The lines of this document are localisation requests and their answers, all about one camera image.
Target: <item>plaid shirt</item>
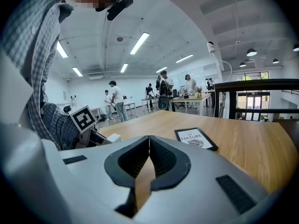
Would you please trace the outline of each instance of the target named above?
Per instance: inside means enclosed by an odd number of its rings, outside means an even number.
[[[53,141],[58,150],[61,147],[56,128],[63,149],[70,148],[71,142],[79,134],[71,118],[65,116],[59,119],[65,113],[55,104],[48,103],[45,94],[46,103],[42,108],[44,116],[41,117],[41,87],[44,92],[59,39],[54,30],[73,10],[72,6],[60,1],[62,0],[22,0],[10,15],[0,38],[4,51],[16,68],[21,70],[25,63],[30,62],[28,83],[33,87],[34,93],[27,105],[31,124],[42,139]]]

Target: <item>black railing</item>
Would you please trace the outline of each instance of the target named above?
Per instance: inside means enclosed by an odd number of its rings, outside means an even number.
[[[291,95],[299,95],[299,91],[296,91],[296,90],[290,90],[290,91],[282,90],[282,92],[287,92],[287,93],[290,93]]]
[[[215,117],[219,117],[220,93],[229,92],[229,119],[235,119],[236,113],[299,113],[299,109],[239,109],[237,91],[262,90],[299,90],[299,79],[248,80],[215,84]]]

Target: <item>person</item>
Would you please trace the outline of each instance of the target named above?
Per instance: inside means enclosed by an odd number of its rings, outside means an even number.
[[[109,91],[105,90],[104,104],[105,104],[105,109],[106,109],[106,114],[107,114],[107,120],[111,120],[111,119],[113,119],[112,113],[110,110],[111,98],[108,94],[109,94]]]
[[[115,103],[115,108],[118,117],[120,117],[121,122],[125,122],[128,120],[128,118],[127,118],[125,105],[123,103],[123,95],[121,89],[118,86],[116,86],[116,82],[114,80],[110,81],[109,85],[111,87],[112,94],[113,94],[111,103]]]
[[[153,94],[153,97],[155,96],[155,94],[153,92],[153,88],[151,87],[151,83],[149,83],[149,86],[145,88],[145,91],[146,91],[147,96],[151,95],[151,94]],[[147,108],[149,107],[149,105],[151,108],[153,107],[151,100],[149,101],[149,104],[147,104]]]
[[[166,81],[166,82],[168,83],[169,88],[170,88],[170,90],[171,90],[170,98],[172,98],[172,97],[173,97],[173,94],[172,94],[172,88],[173,88],[173,86],[174,86],[174,84],[173,84],[173,80],[172,80],[171,78],[167,77],[167,72],[166,72],[165,70],[161,71],[161,72],[160,72],[160,75],[161,75],[161,77],[162,77],[160,83],[161,83],[163,80]],[[172,106],[172,111],[175,112],[176,109],[175,109],[175,107],[174,107],[174,103],[171,103],[171,106]]]
[[[74,1],[105,9],[117,0]],[[73,10],[65,0],[22,0],[0,34],[1,54],[12,62],[34,91],[20,124],[30,127],[41,139],[54,142],[58,150],[69,149],[79,138],[79,131],[72,119],[57,105],[49,103],[45,83],[55,59],[60,23]]]
[[[189,95],[191,93],[195,94],[197,92],[196,81],[194,79],[191,79],[190,75],[185,75],[185,80],[186,80],[185,87],[187,89],[188,94]],[[196,102],[191,102],[191,105],[189,105],[188,108],[191,108],[193,103],[195,104],[194,108],[196,109],[197,108]]]
[[[207,83],[208,83],[208,90],[210,91],[210,90],[213,90],[213,79],[212,78],[209,78],[208,79],[208,81],[207,81]]]

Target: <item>pants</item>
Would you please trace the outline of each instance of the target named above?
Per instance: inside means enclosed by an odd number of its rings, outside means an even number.
[[[111,119],[111,111],[110,111],[110,105],[105,106],[107,119]]]
[[[123,104],[123,102],[119,102],[117,104],[115,104],[116,107],[116,112],[118,114],[118,117],[120,117],[121,122],[125,122],[128,120],[127,118],[127,112],[125,109],[125,105]]]
[[[146,107],[149,108],[149,106],[152,108],[153,107],[153,103],[151,102],[151,100],[149,101],[149,103],[147,102]]]
[[[172,111],[175,112],[175,111],[176,111],[176,108],[174,107],[174,103],[173,103],[173,102],[171,103],[171,106],[172,106]]]

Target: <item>wooden table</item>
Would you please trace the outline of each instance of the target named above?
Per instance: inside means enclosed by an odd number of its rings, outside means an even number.
[[[199,115],[202,115],[203,113],[203,107],[204,107],[204,101],[210,98],[210,108],[212,107],[212,101],[211,101],[211,94],[202,94],[201,98],[195,98],[194,95],[190,95],[189,98],[174,98],[171,101],[172,102],[185,102],[185,112],[188,113],[187,109],[187,102],[198,102],[199,103]]]
[[[202,129],[219,147],[217,153],[257,179],[268,192],[284,187],[297,166],[297,150],[278,123],[157,111],[102,128],[100,133],[106,137],[117,133],[124,140],[143,135],[176,140],[174,130],[193,127]],[[138,208],[150,196],[149,185],[153,179],[154,167],[149,159],[135,182]]]

